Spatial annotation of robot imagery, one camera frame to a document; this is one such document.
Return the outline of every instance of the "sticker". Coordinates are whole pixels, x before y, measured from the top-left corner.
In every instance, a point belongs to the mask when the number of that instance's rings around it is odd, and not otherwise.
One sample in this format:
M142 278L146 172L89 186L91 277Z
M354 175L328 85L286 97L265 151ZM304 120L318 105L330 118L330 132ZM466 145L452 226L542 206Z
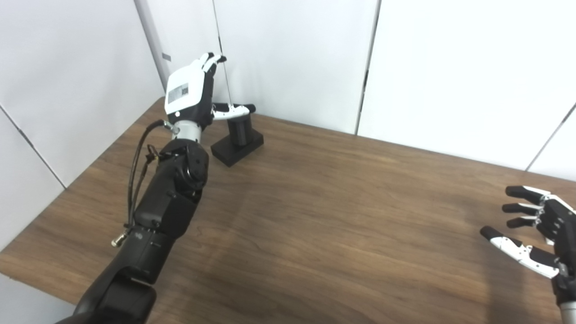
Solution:
M185 83L181 86L177 86L168 92L168 103L170 104L174 100L178 100L184 96L188 95L188 84Z

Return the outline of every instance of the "cable connector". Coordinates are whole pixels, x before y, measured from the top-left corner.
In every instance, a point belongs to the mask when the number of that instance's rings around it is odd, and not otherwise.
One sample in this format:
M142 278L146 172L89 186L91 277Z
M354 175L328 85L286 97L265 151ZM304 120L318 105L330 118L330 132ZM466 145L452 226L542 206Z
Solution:
M120 247L122 246L122 243L124 243L124 241L126 240L126 238L128 237L128 232L124 232L122 233L120 236L118 236L117 238L115 238L114 240L112 240L111 245L114 247Z
M178 127L174 126L173 124L171 124L167 120L164 121L164 128L169 130L170 133L172 133L174 135L178 135L178 133L180 132L180 129Z

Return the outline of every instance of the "black base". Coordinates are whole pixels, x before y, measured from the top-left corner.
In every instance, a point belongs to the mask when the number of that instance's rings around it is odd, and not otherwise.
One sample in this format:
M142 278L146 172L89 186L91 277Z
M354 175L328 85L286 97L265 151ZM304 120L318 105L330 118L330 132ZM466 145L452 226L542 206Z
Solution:
M244 146L232 144L230 135L228 135L210 147L212 149L212 155L226 164L227 167L231 167L243 157L250 154L250 152L264 144L264 136L262 136L262 134L253 129L252 135L254 136L252 142Z

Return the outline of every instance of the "robot finger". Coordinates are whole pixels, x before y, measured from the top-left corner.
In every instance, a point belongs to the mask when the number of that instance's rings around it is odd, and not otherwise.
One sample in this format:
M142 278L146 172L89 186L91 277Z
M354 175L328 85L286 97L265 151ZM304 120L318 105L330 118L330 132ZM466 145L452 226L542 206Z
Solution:
M548 278L553 278L558 274L556 256L552 253L530 245L524 246L522 241L508 238L490 226L483 227L480 234L526 268Z
M253 112L252 109L253 105L228 105L228 111L221 111L223 109L219 108L220 111L213 110L212 114L214 115L214 120L223 120L223 119L232 119L236 117L246 116Z
M210 69L212 69L218 63L224 62L224 61L226 61L225 56L222 56L222 55L212 56L211 58L206 60L206 63L204 63L204 65L202 66L202 71L204 71L204 73L207 73Z
M518 228L524 226L532 227L536 224L537 219L538 218L536 216L517 217L507 221L506 226L508 226L508 228Z
M550 192L528 186L509 186L506 187L506 195L525 199L534 205L540 205L543 199L550 195Z
M502 205L502 211L505 213L525 213L526 215L538 216L542 211L542 206L529 204L505 204Z

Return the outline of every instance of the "black robotic arm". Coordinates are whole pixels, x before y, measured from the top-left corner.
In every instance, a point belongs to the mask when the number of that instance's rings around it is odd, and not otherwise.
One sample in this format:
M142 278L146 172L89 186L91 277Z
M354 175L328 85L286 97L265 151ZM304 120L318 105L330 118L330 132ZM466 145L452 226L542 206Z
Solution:
M147 127L137 148L128 184L128 222L112 245L120 250L78 302L74 315L57 324L142 324L156 300L152 285L176 239L184 235L208 179L208 153L200 145L202 131L214 119L230 119L254 112L254 107L212 103L214 73L226 58L204 54L174 72L167 85L168 122ZM143 175L152 160L156 172L141 202L136 203L141 181L132 192L135 169L146 135L164 126L173 136L158 153L149 146Z

